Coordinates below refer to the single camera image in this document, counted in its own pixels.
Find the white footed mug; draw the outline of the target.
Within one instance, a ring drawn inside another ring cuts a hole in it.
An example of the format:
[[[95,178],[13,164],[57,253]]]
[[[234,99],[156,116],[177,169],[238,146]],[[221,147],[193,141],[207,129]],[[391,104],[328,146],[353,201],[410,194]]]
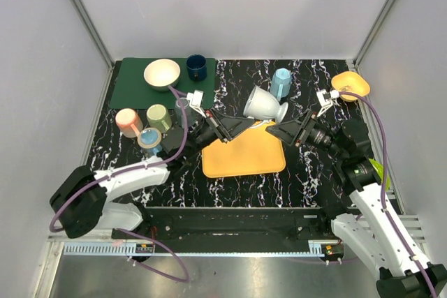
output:
[[[244,106],[243,115],[261,121],[281,122],[286,116],[287,110],[288,103],[280,104],[270,92],[255,86]]]

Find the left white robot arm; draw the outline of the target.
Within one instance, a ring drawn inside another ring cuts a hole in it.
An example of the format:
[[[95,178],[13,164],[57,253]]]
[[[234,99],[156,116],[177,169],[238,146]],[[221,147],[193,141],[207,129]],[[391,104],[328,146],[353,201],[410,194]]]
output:
[[[125,229],[135,239],[144,239],[151,223],[144,218],[141,205],[116,200],[172,181],[214,141],[227,144],[254,124],[252,117],[228,116],[211,108],[194,132],[180,126],[169,129],[161,138],[161,151],[144,161],[115,170],[93,171],[87,165],[75,168],[50,198],[54,211],[50,231],[76,239],[95,228]]]

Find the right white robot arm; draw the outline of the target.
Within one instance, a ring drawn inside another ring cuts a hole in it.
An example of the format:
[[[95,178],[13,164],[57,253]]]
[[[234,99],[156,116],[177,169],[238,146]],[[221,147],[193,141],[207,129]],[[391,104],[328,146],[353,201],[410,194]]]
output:
[[[316,113],[268,126],[283,143],[308,144],[334,160],[335,180],[360,210],[369,229],[362,227],[344,205],[323,208],[317,231],[324,239],[338,237],[371,271],[380,297],[438,297],[446,285],[446,267],[434,264],[420,250],[381,191],[381,178],[367,157],[371,147],[364,122],[345,121],[333,132]]]

